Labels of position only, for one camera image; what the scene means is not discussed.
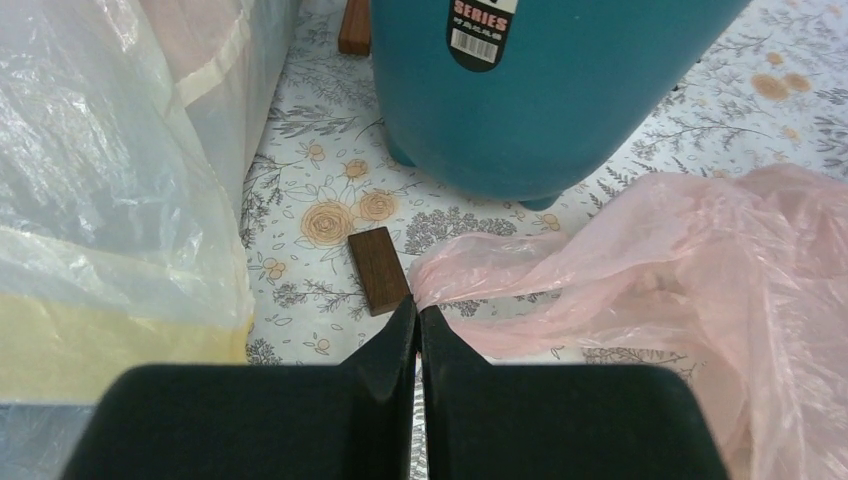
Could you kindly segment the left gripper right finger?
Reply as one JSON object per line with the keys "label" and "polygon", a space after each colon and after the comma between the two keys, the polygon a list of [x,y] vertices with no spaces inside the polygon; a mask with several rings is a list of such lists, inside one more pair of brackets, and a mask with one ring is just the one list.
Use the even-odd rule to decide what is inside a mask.
{"label": "left gripper right finger", "polygon": [[494,365],[419,315],[433,479],[724,479],[690,388],[645,364]]}

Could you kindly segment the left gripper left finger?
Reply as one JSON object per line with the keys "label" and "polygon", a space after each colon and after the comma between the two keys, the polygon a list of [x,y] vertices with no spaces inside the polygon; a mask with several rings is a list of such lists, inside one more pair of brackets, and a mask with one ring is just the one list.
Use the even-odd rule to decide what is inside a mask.
{"label": "left gripper left finger", "polygon": [[416,306],[337,365],[145,365],[106,391],[65,479],[406,479]]}

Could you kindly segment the pink plastic trash bag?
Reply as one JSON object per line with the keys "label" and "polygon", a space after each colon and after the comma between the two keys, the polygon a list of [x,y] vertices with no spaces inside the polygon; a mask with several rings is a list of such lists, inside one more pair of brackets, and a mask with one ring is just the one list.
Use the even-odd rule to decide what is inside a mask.
{"label": "pink plastic trash bag", "polygon": [[847,186],[792,164],[738,178],[652,173],[573,237],[466,233],[416,259],[420,308],[555,292],[463,320],[483,355],[554,346],[686,353],[732,475],[847,475]]}

